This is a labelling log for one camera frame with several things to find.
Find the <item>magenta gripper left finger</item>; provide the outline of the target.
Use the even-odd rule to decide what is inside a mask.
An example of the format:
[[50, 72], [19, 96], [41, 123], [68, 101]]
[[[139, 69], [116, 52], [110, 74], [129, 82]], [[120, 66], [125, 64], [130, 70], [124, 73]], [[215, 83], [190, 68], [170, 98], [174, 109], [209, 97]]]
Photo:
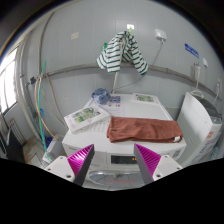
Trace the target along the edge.
[[59, 156], [45, 171], [82, 186], [94, 154], [94, 145], [91, 144], [68, 157]]

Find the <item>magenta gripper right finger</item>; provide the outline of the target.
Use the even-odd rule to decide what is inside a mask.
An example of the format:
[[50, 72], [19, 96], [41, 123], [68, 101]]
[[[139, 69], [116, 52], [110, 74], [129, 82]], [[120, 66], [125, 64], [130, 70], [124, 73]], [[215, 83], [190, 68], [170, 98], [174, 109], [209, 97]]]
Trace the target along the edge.
[[139, 145], [134, 145], [134, 155], [145, 184], [150, 184], [182, 169], [169, 155], [159, 155]]

